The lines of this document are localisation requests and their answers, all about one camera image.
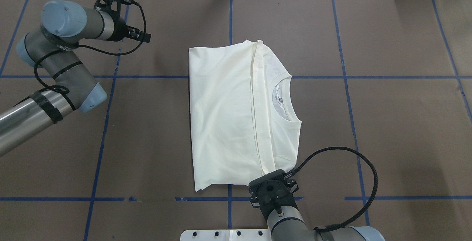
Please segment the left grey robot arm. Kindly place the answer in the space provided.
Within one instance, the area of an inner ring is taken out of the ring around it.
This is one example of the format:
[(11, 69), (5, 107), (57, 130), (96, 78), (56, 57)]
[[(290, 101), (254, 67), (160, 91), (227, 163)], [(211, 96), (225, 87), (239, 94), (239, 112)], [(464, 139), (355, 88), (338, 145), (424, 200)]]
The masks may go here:
[(27, 33), (17, 44), (19, 58), (32, 66), (42, 88), (1, 113), (1, 155), (80, 110), (87, 113), (108, 95), (75, 54), (83, 39), (121, 41), (130, 38), (139, 45), (151, 34), (128, 26), (120, 12), (98, 3), (95, 8), (74, 1), (51, 0), (41, 13), (40, 28)]

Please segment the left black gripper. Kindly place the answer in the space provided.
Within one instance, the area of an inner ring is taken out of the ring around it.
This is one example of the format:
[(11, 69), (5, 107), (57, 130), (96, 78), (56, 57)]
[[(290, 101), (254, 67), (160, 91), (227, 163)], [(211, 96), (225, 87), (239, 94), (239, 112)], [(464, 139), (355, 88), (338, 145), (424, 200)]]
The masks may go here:
[(109, 41), (118, 42), (124, 38), (130, 38), (138, 42), (150, 43), (151, 34), (141, 32), (138, 28), (128, 28), (124, 19), (116, 13), (110, 13), (109, 15), (113, 21), (113, 33), (109, 37)]

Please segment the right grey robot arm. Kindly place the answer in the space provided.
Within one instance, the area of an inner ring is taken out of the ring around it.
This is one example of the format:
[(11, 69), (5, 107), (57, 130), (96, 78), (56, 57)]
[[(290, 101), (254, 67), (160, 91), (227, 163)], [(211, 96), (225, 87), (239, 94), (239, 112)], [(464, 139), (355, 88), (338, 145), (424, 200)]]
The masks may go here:
[(384, 241), (384, 236), (373, 227), (344, 227), (319, 233), (310, 230), (298, 209), (282, 206), (281, 214), (276, 210), (264, 213), (272, 241)]

